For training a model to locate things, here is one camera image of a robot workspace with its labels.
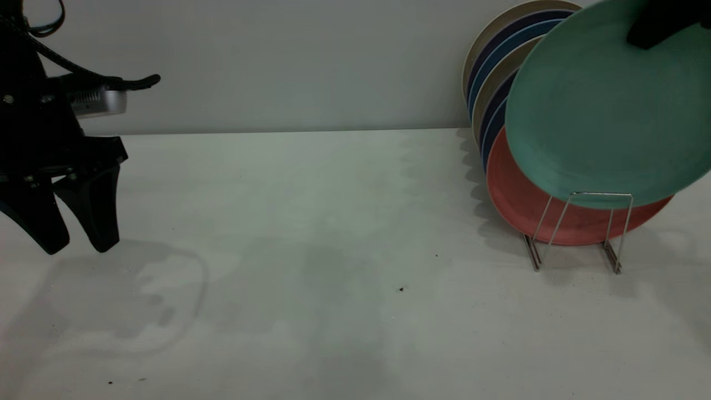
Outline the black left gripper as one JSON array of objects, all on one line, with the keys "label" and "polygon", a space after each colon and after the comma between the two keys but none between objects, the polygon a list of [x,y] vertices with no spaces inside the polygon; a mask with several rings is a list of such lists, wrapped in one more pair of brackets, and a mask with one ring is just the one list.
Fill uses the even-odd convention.
[{"label": "black left gripper", "polygon": [[126,101],[118,83],[2,81],[1,210],[46,253],[69,244],[55,195],[97,252],[119,243],[117,184],[128,155],[121,139],[84,134],[79,119],[124,112]]}]

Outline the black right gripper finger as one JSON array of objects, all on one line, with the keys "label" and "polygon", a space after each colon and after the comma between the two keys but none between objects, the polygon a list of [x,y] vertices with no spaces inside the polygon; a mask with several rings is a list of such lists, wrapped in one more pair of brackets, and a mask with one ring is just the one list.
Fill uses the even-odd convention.
[{"label": "black right gripper finger", "polygon": [[627,34],[627,43],[651,49],[682,30],[710,28],[710,1],[645,1]]}]

